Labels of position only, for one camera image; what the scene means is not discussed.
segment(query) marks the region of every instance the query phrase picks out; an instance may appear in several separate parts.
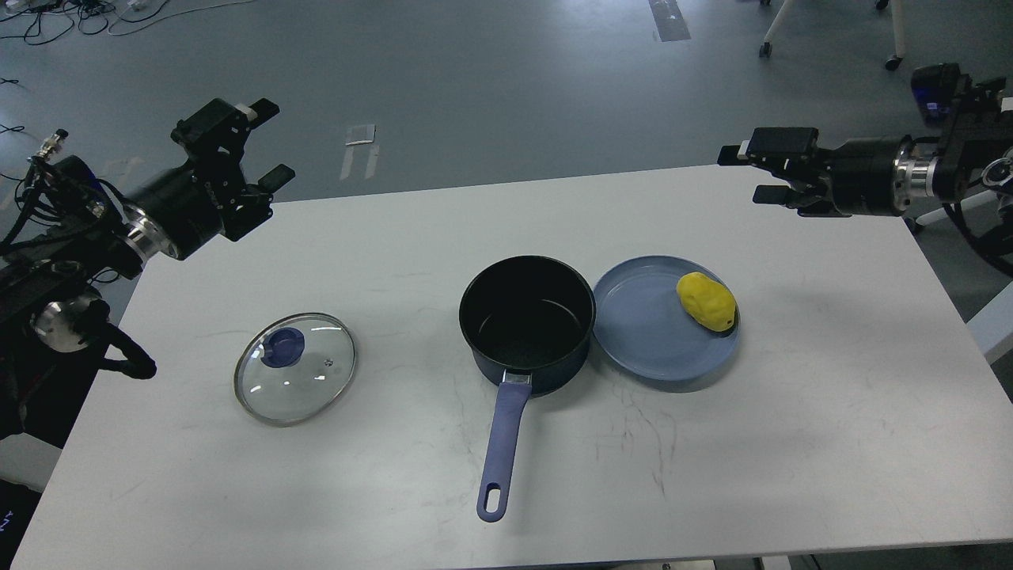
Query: glass lid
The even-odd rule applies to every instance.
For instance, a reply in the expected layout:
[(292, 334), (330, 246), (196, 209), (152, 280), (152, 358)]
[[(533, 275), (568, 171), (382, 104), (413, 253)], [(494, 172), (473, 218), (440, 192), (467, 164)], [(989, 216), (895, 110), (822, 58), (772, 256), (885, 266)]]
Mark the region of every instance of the glass lid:
[(247, 345), (236, 364), (236, 398), (262, 422), (292, 425), (336, 400), (355, 369), (356, 345), (340, 321), (321, 313), (293, 315)]

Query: black saucepan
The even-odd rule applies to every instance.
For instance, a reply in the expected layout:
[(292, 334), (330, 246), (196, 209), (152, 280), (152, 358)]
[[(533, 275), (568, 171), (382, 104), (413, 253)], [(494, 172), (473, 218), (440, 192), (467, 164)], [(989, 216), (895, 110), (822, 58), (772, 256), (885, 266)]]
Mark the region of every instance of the black saucepan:
[(583, 276), (561, 261), (511, 257), (468, 284), (460, 320), (475, 363), (499, 387), (477, 506), (479, 518), (495, 522), (506, 512), (524, 406), (531, 396), (565, 385), (583, 365), (595, 295)]

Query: scratch mark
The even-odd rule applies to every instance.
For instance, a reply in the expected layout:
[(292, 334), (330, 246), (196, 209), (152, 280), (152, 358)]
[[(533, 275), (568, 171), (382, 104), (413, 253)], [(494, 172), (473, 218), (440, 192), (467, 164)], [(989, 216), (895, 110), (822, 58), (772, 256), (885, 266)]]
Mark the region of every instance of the scratch mark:
[(142, 479), (141, 481), (139, 481), (139, 482), (137, 483), (137, 485), (135, 485), (135, 486), (131, 487), (130, 489), (128, 489), (128, 490), (124, 491), (123, 493), (121, 493), (121, 494), (116, 495), (116, 497), (115, 497), (114, 499), (112, 499), (112, 502), (114, 503), (114, 502), (119, 501), (120, 499), (122, 499), (122, 498), (126, 497), (127, 495), (130, 495), (130, 494), (131, 494), (131, 493), (133, 493), (133, 492), (134, 492), (134, 491), (135, 491), (135, 490), (136, 490), (136, 489), (137, 489), (138, 487), (140, 487), (141, 485), (144, 485), (144, 482), (145, 482), (145, 481), (147, 481), (147, 479)]
[(220, 337), (222, 335), (251, 335), (251, 333), (249, 333), (247, 331), (221, 331), (219, 333), (210, 333), (210, 334), (207, 334), (207, 335), (200, 335), (200, 336), (194, 337), (194, 338), (198, 338), (198, 339), (210, 339), (211, 337)]
[(368, 338), (370, 338), (370, 339), (386, 339), (387, 337), (397, 337), (398, 335), (407, 335), (407, 334), (408, 333), (405, 332), (405, 331), (398, 331), (396, 333), (386, 333), (386, 334), (383, 334), (383, 335), (370, 335)]

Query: blue pot handle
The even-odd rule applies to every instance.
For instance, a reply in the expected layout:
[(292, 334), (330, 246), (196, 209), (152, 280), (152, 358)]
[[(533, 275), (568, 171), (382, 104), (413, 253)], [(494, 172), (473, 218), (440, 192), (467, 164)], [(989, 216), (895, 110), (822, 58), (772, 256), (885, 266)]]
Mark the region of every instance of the blue pot handle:
[[(510, 480), (514, 473), (517, 435), (521, 430), (521, 414), (531, 398), (531, 377), (503, 373), (496, 393), (496, 409), (492, 414), (489, 447), (485, 451), (485, 469), (478, 489), (478, 518), (495, 522), (506, 513)], [(492, 491), (499, 491), (499, 501), (489, 504)]]

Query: plate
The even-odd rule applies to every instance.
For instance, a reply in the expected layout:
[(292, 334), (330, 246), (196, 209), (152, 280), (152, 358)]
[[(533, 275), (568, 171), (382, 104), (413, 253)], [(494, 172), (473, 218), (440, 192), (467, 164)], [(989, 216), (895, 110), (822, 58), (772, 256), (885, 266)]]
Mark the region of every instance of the plate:
[(613, 362), (651, 386), (680, 390), (696, 385), (718, 373), (738, 346), (737, 324), (722, 336), (683, 309), (676, 283), (694, 270), (721, 281), (691, 260), (647, 255), (617, 264), (595, 287), (595, 338)]

